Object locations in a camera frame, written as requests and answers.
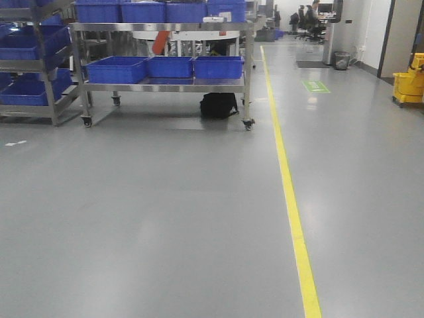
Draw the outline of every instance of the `orange object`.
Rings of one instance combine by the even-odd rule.
[[[170,31],[159,31],[156,39],[154,40],[152,51],[156,55],[162,54],[164,51],[166,41],[168,40],[168,36],[170,35]]]

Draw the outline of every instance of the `metal shelf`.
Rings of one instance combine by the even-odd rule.
[[[37,7],[36,1],[30,1],[29,8],[0,9],[0,22],[32,22],[37,39],[40,56],[39,60],[0,60],[0,71],[3,72],[36,72],[41,73],[44,81],[48,106],[21,106],[0,105],[0,116],[4,117],[46,117],[52,119],[54,126],[63,123],[59,116],[78,97],[80,89],[73,87],[69,94],[59,101],[54,100],[52,82],[48,72],[71,56],[72,46],[69,45],[53,56],[45,56],[44,39],[40,29],[40,22],[69,7],[74,0],[55,0],[43,7]]]
[[[246,23],[72,23],[75,31],[243,31]]]
[[[138,84],[85,83],[85,91],[146,91],[153,93],[243,93],[243,79],[158,79]]]
[[[74,0],[56,0],[43,7],[0,9],[1,22],[43,21],[69,7]]]
[[[60,116],[71,103],[77,99],[80,93],[78,86],[73,86],[72,90],[55,103],[56,116]],[[50,106],[22,106],[22,105],[2,105],[0,104],[0,116],[4,117],[44,117],[52,118]]]
[[[174,92],[174,93],[242,93],[244,100],[243,123],[246,130],[252,128],[254,119],[250,117],[250,74],[253,52],[254,23],[72,23],[70,25],[72,42],[74,43],[74,58],[76,63],[77,77],[81,87],[81,101],[83,103],[84,125],[90,127],[93,124],[93,115],[96,123],[105,118],[111,111],[117,109],[120,104],[120,91],[143,91],[143,92]],[[152,79],[148,78],[138,84],[96,84],[85,80],[82,72],[87,61],[80,55],[80,47],[86,49],[83,32],[106,32],[108,55],[113,55],[112,32],[134,31],[246,31],[246,54],[244,63],[244,76],[241,79]],[[112,91],[114,107],[99,119],[99,115],[93,114],[92,91]]]
[[[72,54],[72,46],[67,46],[53,56],[45,59],[48,63],[49,60],[63,61],[65,58]],[[0,60],[0,70],[2,72],[43,72],[43,60]]]

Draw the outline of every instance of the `gray epoxy floor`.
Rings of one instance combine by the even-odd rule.
[[[424,116],[359,69],[297,69],[319,48],[264,49],[323,317],[421,317]],[[303,317],[255,56],[251,132],[200,120],[198,94],[126,93],[92,129],[1,123],[0,317]]]
[[[423,109],[355,67],[297,69],[303,45],[264,49],[323,317],[422,317]]]

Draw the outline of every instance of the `blue plastic crate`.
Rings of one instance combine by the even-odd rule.
[[[67,69],[58,70],[58,79],[52,82],[54,99],[72,85],[71,74]],[[15,83],[0,92],[0,101],[4,105],[47,106],[46,86],[43,81],[21,76]]]
[[[0,24],[0,39],[12,33],[11,28],[15,27],[12,23]]]
[[[118,3],[91,3],[75,5],[78,21],[81,23],[119,23],[121,6]]]
[[[276,38],[282,38],[284,36],[284,31],[276,29]]]
[[[196,78],[241,78],[241,56],[199,56],[194,61]]]
[[[166,22],[202,23],[207,16],[205,3],[167,3]]]
[[[36,5],[42,7],[50,2],[53,0],[36,0]],[[30,4],[30,0],[0,0],[0,9],[28,8]]]
[[[246,3],[231,4],[207,4],[207,14],[211,16],[226,17],[227,22],[245,22],[246,20]]]
[[[53,43],[52,50],[59,51],[61,48],[71,44],[71,38],[69,34],[69,29],[63,25],[42,25],[41,33],[44,36],[44,39],[50,43]],[[10,36],[34,36],[33,26],[24,26],[18,31],[12,32]]]
[[[188,56],[155,56],[147,61],[151,78],[192,78],[193,58]]]
[[[0,40],[0,60],[38,60],[40,49],[36,37],[31,35],[32,27],[25,27]],[[63,26],[42,26],[46,32],[44,46],[46,56],[53,56],[57,51],[70,44],[68,28]]]
[[[232,5],[233,3],[246,3],[245,0],[207,0],[212,5]]]
[[[78,4],[88,4],[88,5],[92,5],[96,3],[106,4],[106,3],[126,3],[126,2],[131,2],[131,0],[77,0]]]
[[[0,89],[5,88],[12,83],[12,77],[10,73],[0,73]]]
[[[166,5],[156,1],[123,3],[122,20],[125,23],[164,23]]]
[[[63,25],[62,17],[57,14],[41,22],[42,25]]]
[[[135,84],[147,76],[147,57],[110,56],[86,66],[90,83]]]

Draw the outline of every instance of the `white wall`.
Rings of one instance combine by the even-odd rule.
[[[358,47],[365,46],[358,58],[378,69],[390,10],[390,0],[365,0]]]
[[[382,70],[383,78],[406,72],[422,0],[397,0]]]

